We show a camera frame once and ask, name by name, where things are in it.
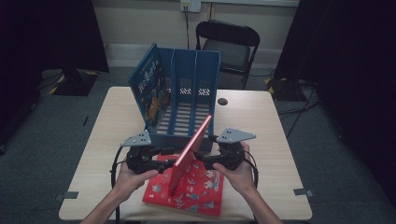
forearm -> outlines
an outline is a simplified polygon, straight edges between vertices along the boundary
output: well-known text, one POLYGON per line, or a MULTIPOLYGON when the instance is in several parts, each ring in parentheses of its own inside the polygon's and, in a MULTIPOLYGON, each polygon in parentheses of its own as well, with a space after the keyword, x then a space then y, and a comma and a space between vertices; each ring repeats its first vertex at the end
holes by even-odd
POLYGON ((282 223, 257 190, 251 190, 242 196, 260 224, 282 223))
POLYGON ((113 191, 110 191, 105 198, 87 215, 81 224, 106 223, 114 210, 120 205, 122 200, 113 191))

table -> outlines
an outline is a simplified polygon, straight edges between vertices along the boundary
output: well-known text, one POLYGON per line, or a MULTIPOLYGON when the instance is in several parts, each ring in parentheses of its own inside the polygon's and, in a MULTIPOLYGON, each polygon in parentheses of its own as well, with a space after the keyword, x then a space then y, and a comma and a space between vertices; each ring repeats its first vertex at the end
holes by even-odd
MULTIPOLYGON (((312 211, 305 195, 296 196, 294 189, 303 187, 283 132, 271 95, 266 91, 218 90, 217 98, 227 105, 216 105, 215 134, 226 127, 255 133, 248 140, 250 152, 259 169, 258 190, 282 220, 308 220, 312 211)), ((82 220, 111 190, 110 172, 120 143, 144 128, 129 87, 110 88, 95 122, 87 146, 68 191, 77 191, 76 199, 64 199, 59 216, 64 220, 82 220)), ((218 153, 214 144, 213 154, 218 153)), ((129 148, 120 154, 122 160, 129 148)), ((220 217, 142 203, 148 181, 120 206, 125 220, 160 221, 242 221, 253 215, 242 196, 224 180, 220 217)))

white wall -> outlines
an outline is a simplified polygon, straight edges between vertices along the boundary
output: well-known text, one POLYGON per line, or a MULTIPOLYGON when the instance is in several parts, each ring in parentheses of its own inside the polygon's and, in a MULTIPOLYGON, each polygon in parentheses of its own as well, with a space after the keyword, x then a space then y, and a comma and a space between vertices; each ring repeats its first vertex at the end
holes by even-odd
MULTIPOLYGON (((152 43, 162 48, 187 48, 184 13, 178 1, 92 0, 106 44, 110 66, 135 66, 152 43)), ((195 26, 211 18, 255 29, 261 44, 254 67, 275 67, 296 7, 202 3, 201 13, 189 13, 190 48, 195 26)))

blue storage bin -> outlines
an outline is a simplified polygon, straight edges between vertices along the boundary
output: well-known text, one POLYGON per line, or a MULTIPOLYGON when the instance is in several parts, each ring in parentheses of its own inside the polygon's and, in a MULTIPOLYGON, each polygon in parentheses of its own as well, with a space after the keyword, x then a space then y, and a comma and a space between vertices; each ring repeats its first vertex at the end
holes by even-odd
MULTIPOLYGON (((170 105, 151 132, 155 147, 182 149, 208 114, 214 115, 219 82, 219 52, 190 49, 158 48, 165 75, 165 88, 170 94, 170 105)), ((212 119, 207 134, 214 134, 212 119)), ((210 151, 207 137, 202 151, 210 151)))

left hand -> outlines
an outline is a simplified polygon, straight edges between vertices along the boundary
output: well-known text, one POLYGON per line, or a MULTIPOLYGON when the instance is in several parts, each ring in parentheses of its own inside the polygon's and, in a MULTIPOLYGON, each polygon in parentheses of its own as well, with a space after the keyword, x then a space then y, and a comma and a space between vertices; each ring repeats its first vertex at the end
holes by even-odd
POLYGON ((121 164, 117 182, 112 191, 116 193, 121 202, 125 202, 136 189, 145 184, 146 180, 151 179, 156 175, 158 175, 157 170, 150 170, 141 175, 137 175, 128 168, 126 162, 123 162, 121 164))

